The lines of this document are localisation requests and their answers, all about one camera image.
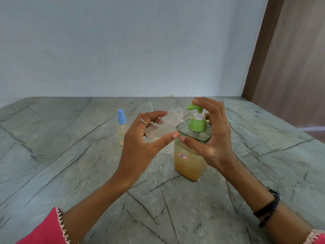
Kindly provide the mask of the person's left hand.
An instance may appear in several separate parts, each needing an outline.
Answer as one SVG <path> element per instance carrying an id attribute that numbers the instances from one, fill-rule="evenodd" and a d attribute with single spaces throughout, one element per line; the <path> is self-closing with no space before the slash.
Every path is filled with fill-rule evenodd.
<path id="1" fill-rule="evenodd" d="M 140 113 L 124 135 L 123 150 L 114 176 L 123 180 L 127 188 L 135 184 L 154 158 L 148 153 L 149 143 L 144 139 L 145 129 L 166 114 L 167 111 L 161 110 Z"/>

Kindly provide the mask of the person's right hand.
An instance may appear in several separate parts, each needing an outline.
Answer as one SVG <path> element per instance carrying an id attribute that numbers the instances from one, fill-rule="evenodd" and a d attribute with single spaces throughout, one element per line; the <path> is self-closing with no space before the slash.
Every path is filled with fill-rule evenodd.
<path id="1" fill-rule="evenodd" d="M 205 97 L 195 97 L 192 103 L 208 111 L 205 117 L 212 126 L 212 136 L 205 144 L 210 149 L 210 157 L 204 159 L 209 166 L 217 169 L 226 180 L 229 180 L 236 171 L 237 160 L 233 154 L 231 128 L 224 104 Z"/>

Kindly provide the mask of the green pump soap dispenser bottle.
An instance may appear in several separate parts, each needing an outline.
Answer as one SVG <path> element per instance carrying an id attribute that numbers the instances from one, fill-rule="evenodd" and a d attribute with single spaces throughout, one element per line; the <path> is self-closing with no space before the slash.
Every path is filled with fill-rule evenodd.
<path id="1" fill-rule="evenodd" d="M 180 137 L 192 137 L 206 144 L 211 136 L 211 125 L 207 123 L 203 108 L 189 104 L 184 110 L 185 120 L 177 126 Z M 174 168 L 177 173 L 190 181 L 198 181 L 204 174 L 207 164 L 194 149 L 187 147 L 177 138 L 174 143 Z"/>

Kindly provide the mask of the small clear plastic bottle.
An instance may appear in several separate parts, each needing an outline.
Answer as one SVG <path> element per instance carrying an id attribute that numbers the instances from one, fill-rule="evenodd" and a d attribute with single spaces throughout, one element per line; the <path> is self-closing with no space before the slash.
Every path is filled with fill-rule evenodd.
<path id="1" fill-rule="evenodd" d="M 150 124 L 145 129 L 145 135 L 150 142 L 154 142 L 168 133 L 181 131 L 191 117 L 192 114 L 185 108 L 172 109 Z"/>

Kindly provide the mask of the person's left forearm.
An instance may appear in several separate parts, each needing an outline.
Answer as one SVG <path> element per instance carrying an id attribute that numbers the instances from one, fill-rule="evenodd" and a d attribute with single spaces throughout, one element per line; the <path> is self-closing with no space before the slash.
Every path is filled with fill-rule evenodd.
<path id="1" fill-rule="evenodd" d="M 79 244 L 105 211 L 139 179 L 140 175 L 116 171 L 88 197 L 63 213 L 70 244 Z"/>

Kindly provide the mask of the person's right forearm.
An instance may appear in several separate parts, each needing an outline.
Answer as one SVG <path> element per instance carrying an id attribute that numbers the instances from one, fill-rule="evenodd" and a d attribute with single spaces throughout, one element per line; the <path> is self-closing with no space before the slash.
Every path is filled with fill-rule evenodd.
<path id="1" fill-rule="evenodd" d="M 227 180 L 242 196 L 270 237 L 277 244 L 303 244 L 313 227 L 294 213 L 237 161 Z"/>

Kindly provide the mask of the small blue-capped spray bottle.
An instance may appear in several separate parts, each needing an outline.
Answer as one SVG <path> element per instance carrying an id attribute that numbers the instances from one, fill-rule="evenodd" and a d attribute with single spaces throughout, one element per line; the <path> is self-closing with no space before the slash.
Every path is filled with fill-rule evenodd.
<path id="1" fill-rule="evenodd" d="M 119 137 L 120 145 L 124 145 L 124 135 L 128 130 L 128 123 L 126 120 L 126 116 L 124 115 L 123 109 L 117 110 L 117 133 Z"/>

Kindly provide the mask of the brown wooden door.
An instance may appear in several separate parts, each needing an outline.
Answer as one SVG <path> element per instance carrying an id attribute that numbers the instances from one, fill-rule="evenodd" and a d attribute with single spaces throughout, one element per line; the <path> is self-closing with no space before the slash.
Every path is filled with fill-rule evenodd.
<path id="1" fill-rule="evenodd" d="M 252 102 L 325 143 L 325 0 L 284 0 Z"/>

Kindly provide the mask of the pink sleeve with lace trim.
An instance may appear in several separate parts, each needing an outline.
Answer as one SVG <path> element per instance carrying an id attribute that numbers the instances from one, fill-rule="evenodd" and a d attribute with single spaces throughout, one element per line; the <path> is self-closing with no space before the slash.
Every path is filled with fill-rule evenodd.
<path id="1" fill-rule="evenodd" d="M 52 208 L 47 217 L 16 244 L 70 244 L 62 217 L 59 207 Z"/>
<path id="2" fill-rule="evenodd" d="M 313 229 L 303 244 L 325 244 L 325 231 Z"/>

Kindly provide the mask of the dark brown door frame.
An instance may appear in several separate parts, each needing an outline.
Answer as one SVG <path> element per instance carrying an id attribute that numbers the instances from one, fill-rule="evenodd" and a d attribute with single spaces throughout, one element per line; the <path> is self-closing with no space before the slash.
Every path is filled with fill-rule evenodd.
<path id="1" fill-rule="evenodd" d="M 253 102 L 284 0 L 268 0 L 247 73 L 242 98 Z"/>

